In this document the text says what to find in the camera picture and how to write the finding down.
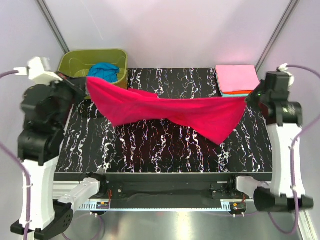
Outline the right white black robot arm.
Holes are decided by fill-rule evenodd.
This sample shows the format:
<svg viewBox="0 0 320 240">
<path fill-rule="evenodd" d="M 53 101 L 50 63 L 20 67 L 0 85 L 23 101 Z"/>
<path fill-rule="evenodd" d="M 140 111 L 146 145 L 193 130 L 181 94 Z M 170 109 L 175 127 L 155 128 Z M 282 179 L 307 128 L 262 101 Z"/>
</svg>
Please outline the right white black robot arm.
<svg viewBox="0 0 320 240">
<path fill-rule="evenodd" d="M 272 178 L 269 186 L 249 176 L 238 176 L 227 185 L 228 195 L 246 194 L 259 212 L 293 212 L 314 207 L 306 195 L 300 169 L 300 138 L 303 111 L 298 102 L 289 101 L 293 76 L 269 71 L 245 101 L 257 107 L 265 119 L 272 147 Z"/>
</svg>

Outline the magenta t shirt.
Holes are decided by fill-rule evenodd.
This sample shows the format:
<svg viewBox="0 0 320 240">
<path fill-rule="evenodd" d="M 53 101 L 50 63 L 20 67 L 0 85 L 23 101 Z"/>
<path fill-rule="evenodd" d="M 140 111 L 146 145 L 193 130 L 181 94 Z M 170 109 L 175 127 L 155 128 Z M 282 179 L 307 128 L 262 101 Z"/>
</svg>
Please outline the magenta t shirt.
<svg viewBox="0 0 320 240">
<path fill-rule="evenodd" d="M 236 128 L 247 106 L 242 97 L 159 98 L 155 93 L 123 89 L 98 77 L 87 77 L 86 86 L 99 112 L 114 127 L 142 120 L 168 119 L 191 127 L 217 145 Z"/>
</svg>

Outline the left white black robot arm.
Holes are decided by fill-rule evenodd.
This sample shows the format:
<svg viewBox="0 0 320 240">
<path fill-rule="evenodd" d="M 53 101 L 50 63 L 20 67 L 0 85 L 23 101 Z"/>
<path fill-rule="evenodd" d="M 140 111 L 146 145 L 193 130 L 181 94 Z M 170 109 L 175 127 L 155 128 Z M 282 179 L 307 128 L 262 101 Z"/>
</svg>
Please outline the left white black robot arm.
<svg viewBox="0 0 320 240">
<path fill-rule="evenodd" d="M 20 105 L 23 130 L 17 140 L 17 162 L 22 168 L 23 208 L 11 232 L 24 238 L 33 233 L 37 240 L 49 240 L 64 233 L 74 213 L 89 198 L 108 193 L 107 179 L 88 173 L 69 193 L 54 199 L 54 176 L 65 137 L 69 113 L 87 96 L 85 77 L 52 73 L 42 83 L 28 88 Z"/>
</svg>

